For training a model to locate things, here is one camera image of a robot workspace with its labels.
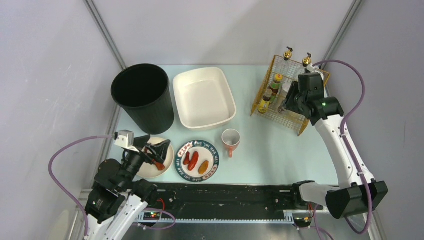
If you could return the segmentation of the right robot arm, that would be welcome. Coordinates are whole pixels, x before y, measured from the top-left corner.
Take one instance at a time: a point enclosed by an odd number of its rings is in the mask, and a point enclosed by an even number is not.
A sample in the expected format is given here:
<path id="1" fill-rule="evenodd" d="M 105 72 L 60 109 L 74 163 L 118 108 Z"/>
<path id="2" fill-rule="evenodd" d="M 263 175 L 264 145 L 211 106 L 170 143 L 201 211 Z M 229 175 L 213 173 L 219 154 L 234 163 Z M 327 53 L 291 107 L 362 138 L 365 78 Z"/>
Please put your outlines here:
<path id="1" fill-rule="evenodd" d="M 338 186 L 301 181 L 293 186 L 302 202 L 326 207 L 335 219 L 372 213 L 388 193 L 362 161 L 344 111 L 335 97 L 325 97 L 321 74 L 304 73 L 292 82 L 283 106 L 308 119 L 323 139 L 335 167 Z"/>

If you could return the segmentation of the red label sauce bottle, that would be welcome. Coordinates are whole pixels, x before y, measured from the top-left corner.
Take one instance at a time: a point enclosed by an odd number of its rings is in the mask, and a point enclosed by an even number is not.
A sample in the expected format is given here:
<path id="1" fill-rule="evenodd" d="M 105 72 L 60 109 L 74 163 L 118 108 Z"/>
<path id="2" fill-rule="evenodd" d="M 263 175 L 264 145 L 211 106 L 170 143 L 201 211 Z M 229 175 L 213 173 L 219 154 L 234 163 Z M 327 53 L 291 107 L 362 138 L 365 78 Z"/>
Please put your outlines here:
<path id="1" fill-rule="evenodd" d="M 281 82 L 283 81 L 284 76 L 280 73 L 275 74 L 274 79 L 272 80 L 269 89 L 272 90 L 272 95 L 270 98 L 270 103 L 272 104 L 279 92 L 280 86 L 281 86 Z"/>

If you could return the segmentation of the cream plate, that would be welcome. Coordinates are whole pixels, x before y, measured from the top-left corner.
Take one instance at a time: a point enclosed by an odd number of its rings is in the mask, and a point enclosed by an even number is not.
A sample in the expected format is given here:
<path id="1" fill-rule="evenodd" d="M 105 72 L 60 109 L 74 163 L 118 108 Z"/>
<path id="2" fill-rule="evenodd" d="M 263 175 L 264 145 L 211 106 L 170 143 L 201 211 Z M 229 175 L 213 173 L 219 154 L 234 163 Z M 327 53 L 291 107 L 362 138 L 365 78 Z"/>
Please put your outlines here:
<path id="1" fill-rule="evenodd" d="M 159 144 L 161 142 L 165 141 L 164 138 L 161 137 L 151 137 L 150 140 L 148 141 L 148 143 L 152 144 L 152 145 L 156 145 Z M 143 148 L 143 152 L 148 153 L 149 155 L 152 154 L 152 152 L 150 150 L 148 150 L 146 147 Z M 164 160 L 163 166 L 164 169 L 159 170 L 156 165 L 151 165 L 149 163 L 144 163 L 139 172 L 136 174 L 138 177 L 141 177 L 143 179 L 153 179 L 153 178 L 157 178 L 161 175 L 163 175 L 173 164 L 175 159 L 175 153 L 174 153 L 174 149 L 173 146 L 170 145 L 167 149 L 167 154 L 166 154 L 166 159 Z"/>

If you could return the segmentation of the glass oil bottle gold spout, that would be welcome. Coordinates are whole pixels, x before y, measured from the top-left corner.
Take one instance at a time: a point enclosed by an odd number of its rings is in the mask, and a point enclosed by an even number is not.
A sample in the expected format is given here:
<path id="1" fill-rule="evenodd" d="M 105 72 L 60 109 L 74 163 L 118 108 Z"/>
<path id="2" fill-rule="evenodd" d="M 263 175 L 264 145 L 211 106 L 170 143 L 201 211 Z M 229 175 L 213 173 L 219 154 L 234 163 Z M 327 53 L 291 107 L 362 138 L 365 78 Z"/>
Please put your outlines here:
<path id="1" fill-rule="evenodd" d="M 291 78 L 291 58 L 293 56 L 294 49 L 287 46 L 287 51 L 283 53 L 283 61 L 281 62 L 281 74 L 287 78 Z"/>

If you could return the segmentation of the dark brown small bottle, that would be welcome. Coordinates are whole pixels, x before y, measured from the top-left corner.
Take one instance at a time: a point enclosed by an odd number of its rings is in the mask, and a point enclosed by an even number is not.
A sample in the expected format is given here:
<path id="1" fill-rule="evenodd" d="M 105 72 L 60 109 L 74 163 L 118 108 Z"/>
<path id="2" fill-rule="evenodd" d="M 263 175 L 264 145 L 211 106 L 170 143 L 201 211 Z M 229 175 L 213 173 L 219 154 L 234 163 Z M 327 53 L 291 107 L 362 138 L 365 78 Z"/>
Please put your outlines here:
<path id="1" fill-rule="evenodd" d="M 286 109 L 286 106 L 284 104 L 281 104 L 278 107 L 277 111 L 278 111 L 279 114 L 285 114 L 285 113 L 287 113 L 288 110 Z"/>

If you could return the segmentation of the small bottle tan cap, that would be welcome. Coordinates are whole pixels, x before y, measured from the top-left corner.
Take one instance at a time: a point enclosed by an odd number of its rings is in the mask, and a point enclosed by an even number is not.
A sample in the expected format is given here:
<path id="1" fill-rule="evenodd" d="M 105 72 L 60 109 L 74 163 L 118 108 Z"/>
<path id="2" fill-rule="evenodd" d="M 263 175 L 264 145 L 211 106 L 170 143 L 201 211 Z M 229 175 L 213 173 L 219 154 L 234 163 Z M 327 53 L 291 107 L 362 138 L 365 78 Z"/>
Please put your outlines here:
<path id="1" fill-rule="evenodd" d="M 267 112 L 269 105 L 270 105 L 270 102 L 271 102 L 272 94 L 273 94 L 273 91 L 269 88 L 264 92 L 264 94 L 263 94 L 263 96 L 262 96 L 262 98 L 261 98 L 261 100 L 258 104 L 258 112 L 260 114 L 265 114 Z"/>

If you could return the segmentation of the green rimmed patterned plate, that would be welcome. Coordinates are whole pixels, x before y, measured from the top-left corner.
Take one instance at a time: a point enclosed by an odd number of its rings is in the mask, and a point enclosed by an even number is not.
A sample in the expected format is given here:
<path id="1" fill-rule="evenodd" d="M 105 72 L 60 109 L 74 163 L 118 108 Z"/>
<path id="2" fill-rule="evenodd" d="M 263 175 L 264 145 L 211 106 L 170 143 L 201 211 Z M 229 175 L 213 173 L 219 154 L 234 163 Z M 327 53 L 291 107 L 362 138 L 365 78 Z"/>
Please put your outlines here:
<path id="1" fill-rule="evenodd" d="M 190 160 L 194 152 L 199 153 L 198 162 L 192 171 L 188 170 L 188 165 L 183 164 L 187 152 L 190 152 Z M 205 174 L 200 175 L 198 169 L 204 161 L 209 161 L 209 166 Z M 191 140 L 177 150 L 174 166 L 178 175 L 184 180 L 200 183 L 210 179 L 218 171 L 219 164 L 219 153 L 211 143 L 204 140 Z"/>

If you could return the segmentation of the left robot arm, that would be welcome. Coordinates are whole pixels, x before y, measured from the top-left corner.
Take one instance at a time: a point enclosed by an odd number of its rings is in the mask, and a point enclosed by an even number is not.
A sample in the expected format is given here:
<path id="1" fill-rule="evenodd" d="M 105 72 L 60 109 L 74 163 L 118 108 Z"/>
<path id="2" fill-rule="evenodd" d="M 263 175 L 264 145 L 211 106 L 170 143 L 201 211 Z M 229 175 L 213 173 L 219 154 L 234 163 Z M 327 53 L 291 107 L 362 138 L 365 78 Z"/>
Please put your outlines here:
<path id="1" fill-rule="evenodd" d="M 150 143 L 151 136 L 135 137 L 132 131 L 115 132 L 113 140 L 123 149 L 121 161 L 107 159 L 94 177 L 85 206 L 86 240 L 120 240 L 136 217 L 158 199 L 158 186 L 134 178 L 143 165 L 164 163 L 169 139 Z"/>

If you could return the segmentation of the orange ceramic mug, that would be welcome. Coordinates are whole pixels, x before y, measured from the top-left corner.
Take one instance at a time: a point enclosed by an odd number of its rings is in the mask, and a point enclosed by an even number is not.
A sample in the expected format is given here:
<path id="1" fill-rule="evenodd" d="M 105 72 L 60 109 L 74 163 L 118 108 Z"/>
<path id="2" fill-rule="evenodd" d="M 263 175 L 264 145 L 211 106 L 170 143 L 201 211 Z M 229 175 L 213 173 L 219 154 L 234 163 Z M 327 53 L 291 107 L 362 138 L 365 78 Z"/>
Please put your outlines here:
<path id="1" fill-rule="evenodd" d="M 232 128 L 226 129 L 221 135 L 221 140 L 228 153 L 228 157 L 232 158 L 234 151 L 237 149 L 241 142 L 240 132 Z"/>

